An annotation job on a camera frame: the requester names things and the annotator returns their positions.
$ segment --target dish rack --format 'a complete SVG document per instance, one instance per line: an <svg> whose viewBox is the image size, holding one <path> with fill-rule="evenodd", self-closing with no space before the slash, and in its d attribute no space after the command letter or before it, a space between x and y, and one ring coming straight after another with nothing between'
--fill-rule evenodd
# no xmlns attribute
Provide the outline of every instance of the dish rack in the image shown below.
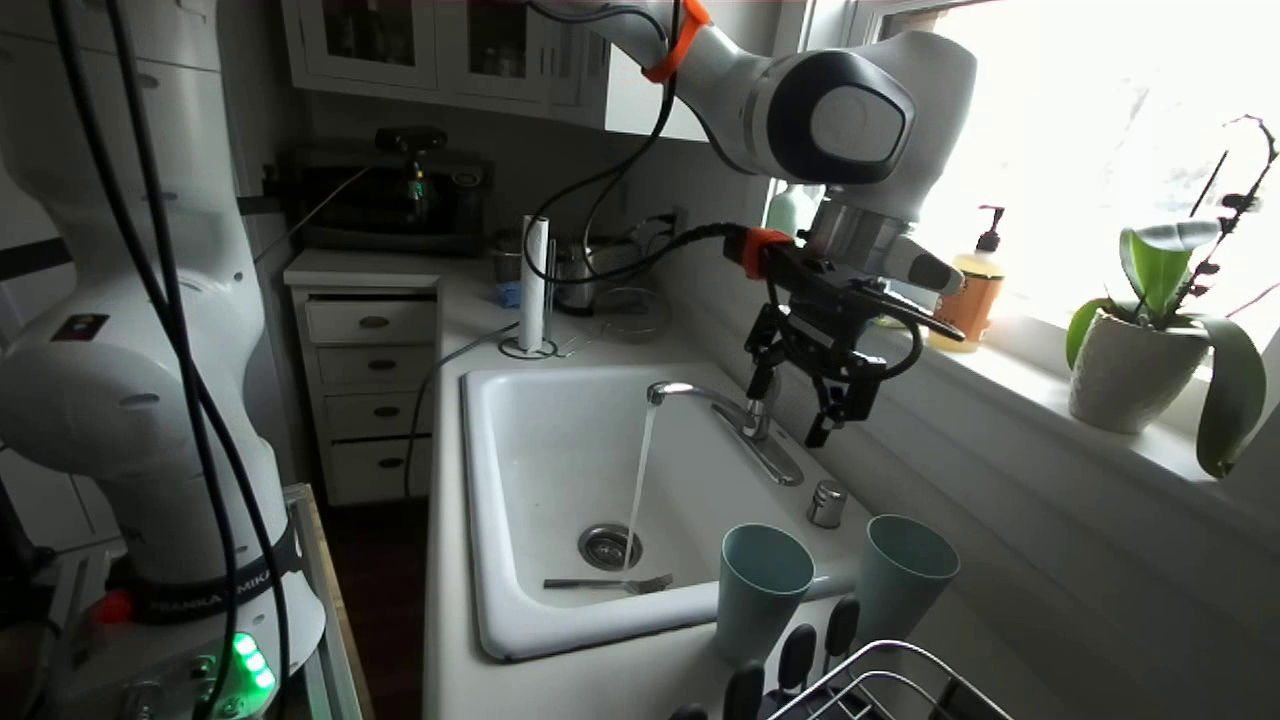
<svg viewBox="0 0 1280 720"><path fill-rule="evenodd" d="M769 720L1010 720L953 663L908 638L870 638Z"/></svg>

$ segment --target floor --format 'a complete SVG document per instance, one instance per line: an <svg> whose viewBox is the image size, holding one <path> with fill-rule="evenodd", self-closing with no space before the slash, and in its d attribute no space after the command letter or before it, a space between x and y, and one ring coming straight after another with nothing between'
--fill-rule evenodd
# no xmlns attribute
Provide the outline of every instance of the floor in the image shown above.
<svg viewBox="0 0 1280 720"><path fill-rule="evenodd" d="M422 504L325 510L375 720L420 720Z"/></svg>

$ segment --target windowsill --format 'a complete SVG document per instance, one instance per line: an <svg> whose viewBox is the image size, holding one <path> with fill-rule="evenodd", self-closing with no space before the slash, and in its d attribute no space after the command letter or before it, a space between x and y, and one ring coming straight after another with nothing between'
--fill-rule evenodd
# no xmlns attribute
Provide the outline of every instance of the windowsill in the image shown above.
<svg viewBox="0 0 1280 720"><path fill-rule="evenodd" d="M965 388L988 397L991 404L1005 404L1019 414L1039 418L1046 431L1097 455L1109 455L1133 476L1160 476L1160 481L1216 489L1216 481L1195 458L1195 434L1175 431L1162 418L1147 423L1141 434L1097 431L1069 413L1069 377L1037 366L1010 351L980 343L971 351L924 351L920 363L961 381Z"/></svg>

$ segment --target white farmhouse sink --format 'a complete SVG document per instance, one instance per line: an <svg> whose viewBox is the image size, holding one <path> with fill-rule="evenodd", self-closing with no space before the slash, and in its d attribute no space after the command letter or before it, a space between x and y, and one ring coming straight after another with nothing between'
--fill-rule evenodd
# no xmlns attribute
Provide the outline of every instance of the white farmhouse sink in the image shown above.
<svg viewBox="0 0 1280 720"><path fill-rule="evenodd" d="M629 523L648 385L691 381L738 399L708 363L519 366L462 377L469 527L479 642L491 661L531 661L624 637L716 619L716 551L731 523L790 530L816 560L810 596L851 588L864 509L842 523L805 519L823 470L784 439L805 467L801 489L776 484L731 427L686 397L668 397L650 423L650 455L634 534L643 555L629 576L663 576L660 592L543 588L543 578L624 576L592 566L580 534Z"/></svg>

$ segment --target cup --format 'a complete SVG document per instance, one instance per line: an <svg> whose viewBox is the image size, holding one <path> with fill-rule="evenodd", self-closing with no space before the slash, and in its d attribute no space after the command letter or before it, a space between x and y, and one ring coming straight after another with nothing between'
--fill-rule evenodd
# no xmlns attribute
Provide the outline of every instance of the cup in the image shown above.
<svg viewBox="0 0 1280 720"><path fill-rule="evenodd" d="M716 650L728 669L763 661L810 578L806 551L776 527L738 523L719 540Z"/></svg>
<svg viewBox="0 0 1280 720"><path fill-rule="evenodd" d="M870 515L855 555L855 638L902 638L929 604L961 576L956 547L908 515Z"/></svg>

